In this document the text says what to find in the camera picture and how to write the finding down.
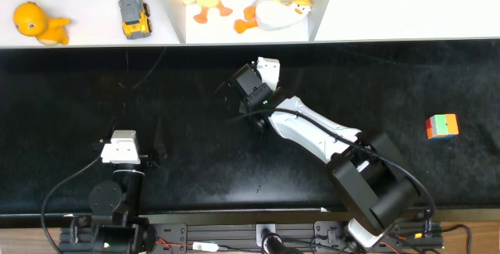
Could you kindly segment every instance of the black tabletop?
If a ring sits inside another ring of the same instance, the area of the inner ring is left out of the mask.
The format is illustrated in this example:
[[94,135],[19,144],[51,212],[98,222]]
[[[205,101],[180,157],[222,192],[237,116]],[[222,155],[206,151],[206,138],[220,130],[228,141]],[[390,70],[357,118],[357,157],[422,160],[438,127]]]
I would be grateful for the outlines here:
[[[500,203],[500,41],[0,52],[0,213],[39,213],[52,186],[92,161],[117,118],[142,152],[156,124],[168,160],[147,170],[141,212],[189,209],[343,209],[323,163],[238,115],[217,86],[257,56],[281,61],[280,86],[348,127],[388,133],[440,208]],[[427,140],[425,119],[455,113],[460,135]],[[111,179],[99,164],[63,185],[49,213],[88,210]]]

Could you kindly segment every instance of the rubik's cube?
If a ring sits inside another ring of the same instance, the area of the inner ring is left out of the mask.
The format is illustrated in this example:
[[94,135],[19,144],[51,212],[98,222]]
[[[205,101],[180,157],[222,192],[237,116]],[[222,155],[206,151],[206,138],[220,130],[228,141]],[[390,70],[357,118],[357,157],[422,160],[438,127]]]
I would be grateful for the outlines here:
[[436,114],[425,121],[427,137],[450,138],[459,134],[459,125],[456,123],[455,114]]

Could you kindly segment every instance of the wooden surface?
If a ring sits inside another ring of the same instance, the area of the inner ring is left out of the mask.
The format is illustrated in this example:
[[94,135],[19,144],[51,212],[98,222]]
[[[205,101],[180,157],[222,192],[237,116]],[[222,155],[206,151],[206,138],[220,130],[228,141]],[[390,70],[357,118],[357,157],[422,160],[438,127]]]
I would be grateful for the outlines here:
[[[452,227],[457,223],[443,223],[442,227]],[[472,231],[472,253],[473,254],[497,254],[500,253],[500,222],[466,222],[465,225]],[[49,229],[55,242],[59,240],[59,229]],[[441,254],[465,254],[466,232],[458,229],[443,234],[445,237],[445,248],[439,250]],[[53,254],[54,249],[50,246],[42,229],[0,229],[0,254],[40,253]]]

